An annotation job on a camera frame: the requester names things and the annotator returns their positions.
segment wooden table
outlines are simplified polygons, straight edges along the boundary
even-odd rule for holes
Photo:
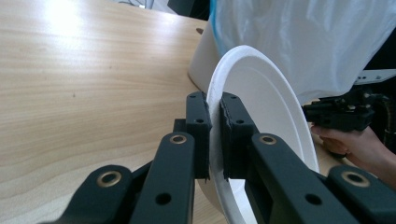
[[[106,0],[1,5],[0,223],[49,221],[90,172],[151,161],[185,118],[205,21]],[[225,223],[198,185],[193,218]]]

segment white object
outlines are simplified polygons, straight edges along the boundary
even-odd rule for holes
[[[396,2],[218,0],[210,22],[219,55],[258,49],[303,104],[349,91],[396,27]]]
[[[224,91],[242,100],[261,133],[283,138],[314,171],[318,171],[316,153],[300,104],[279,69],[262,53],[248,46],[227,52],[213,73],[206,96],[213,125],[209,152],[211,180],[199,181],[199,184],[210,202],[217,208],[221,205],[219,209],[229,223],[254,223],[244,182],[227,182],[223,178],[219,100]]]

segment screw hole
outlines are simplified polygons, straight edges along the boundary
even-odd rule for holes
[[[173,144],[183,144],[187,141],[187,138],[183,135],[174,135],[171,137],[171,143]]]
[[[200,35],[204,32],[204,29],[202,29],[202,28],[196,28],[195,30],[196,30],[197,33],[200,34]]]
[[[266,145],[273,145],[276,143],[276,139],[269,135],[264,135],[260,138],[260,141]]]
[[[166,205],[172,201],[172,197],[168,193],[162,193],[155,197],[155,202],[159,205]]]
[[[319,198],[319,196],[315,195],[315,194],[307,194],[305,195],[305,199],[309,202],[312,203],[314,205],[321,205],[322,201]]]

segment finger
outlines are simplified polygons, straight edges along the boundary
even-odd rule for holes
[[[336,154],[346,154],[348,152],[348,148],[340,141],[331,138],[322,138],[323,146],[328,149],[330,152]]]
[[[311,132],[322,137],[334,138],[340,141],[344,141],[345,139],[348,139],[351,134],[351,133],[344,133],[335,129],[322,128],[320,126],[312,126]]]

